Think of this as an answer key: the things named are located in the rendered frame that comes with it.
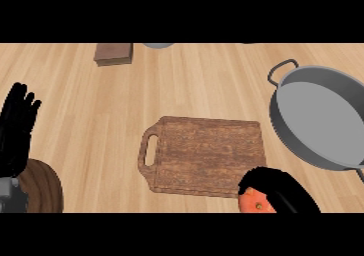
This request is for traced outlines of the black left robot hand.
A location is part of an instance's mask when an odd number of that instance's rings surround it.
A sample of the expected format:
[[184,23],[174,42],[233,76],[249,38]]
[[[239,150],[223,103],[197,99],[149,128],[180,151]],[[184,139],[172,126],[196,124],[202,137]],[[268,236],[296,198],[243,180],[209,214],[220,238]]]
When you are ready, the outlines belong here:
[[41,104],[28,85],[16,83],[0,111],[0,178],[17,177],[26,169]]

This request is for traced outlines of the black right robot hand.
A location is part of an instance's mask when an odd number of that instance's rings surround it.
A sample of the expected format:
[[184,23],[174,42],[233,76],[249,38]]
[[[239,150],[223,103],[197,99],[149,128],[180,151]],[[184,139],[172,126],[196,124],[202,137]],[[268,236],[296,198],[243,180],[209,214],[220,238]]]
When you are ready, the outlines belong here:
[[267,195],[276,213],[320,213],[317,202],[293,176],[274,168],[256,167],[243,176],[239,183],[239,196],[249,188]]

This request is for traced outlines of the round dark wooden board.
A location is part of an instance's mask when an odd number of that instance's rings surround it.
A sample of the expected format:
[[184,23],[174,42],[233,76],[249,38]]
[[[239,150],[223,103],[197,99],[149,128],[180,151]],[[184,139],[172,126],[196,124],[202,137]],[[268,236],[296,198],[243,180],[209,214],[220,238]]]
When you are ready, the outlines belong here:
[[19,176],[20,186],[29,195],[29,213],[62,213],[65,194],[62,181],[51,166],[41,160],[31,159]]

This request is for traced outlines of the brown wooden cutting board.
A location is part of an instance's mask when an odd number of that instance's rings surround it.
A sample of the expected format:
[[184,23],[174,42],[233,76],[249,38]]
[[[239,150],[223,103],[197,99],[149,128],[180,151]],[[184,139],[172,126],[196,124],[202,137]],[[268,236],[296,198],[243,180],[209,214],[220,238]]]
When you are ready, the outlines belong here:
[[236,198],[265,165],[258,121],[165,116],[144,132],[138,169],[156,193]]

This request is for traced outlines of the small brown wooden block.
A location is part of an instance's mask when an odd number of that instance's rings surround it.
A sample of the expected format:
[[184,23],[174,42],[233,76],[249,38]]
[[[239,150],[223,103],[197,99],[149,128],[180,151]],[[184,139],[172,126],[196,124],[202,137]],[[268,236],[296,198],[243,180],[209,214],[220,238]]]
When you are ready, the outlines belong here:
[[132,55],[132,43],[99,43],[94,61],[100,66],[131,64]]

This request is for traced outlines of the grey round object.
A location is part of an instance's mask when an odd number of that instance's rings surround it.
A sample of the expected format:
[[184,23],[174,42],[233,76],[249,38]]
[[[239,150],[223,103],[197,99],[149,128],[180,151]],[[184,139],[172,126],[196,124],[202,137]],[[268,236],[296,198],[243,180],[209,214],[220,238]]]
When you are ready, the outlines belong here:
[[144,43],[144,45],[152,49],[165,49],[171,47],[175,43]]

